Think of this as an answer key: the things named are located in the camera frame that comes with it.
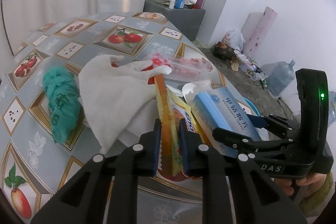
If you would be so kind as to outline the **person right hand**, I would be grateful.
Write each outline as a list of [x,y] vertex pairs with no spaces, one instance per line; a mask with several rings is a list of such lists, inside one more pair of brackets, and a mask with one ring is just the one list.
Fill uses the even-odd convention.
[[[297,186],[306,186],[306,191],[303,194],[303,198],[307,198],[316,192],[318,192],[324,185],[327,178],[327,174],[310,173],[304,178],[296,180]],[[273,180],[287,196],[294,194],[294,188],[292,187],[292,180],[275,178]]]

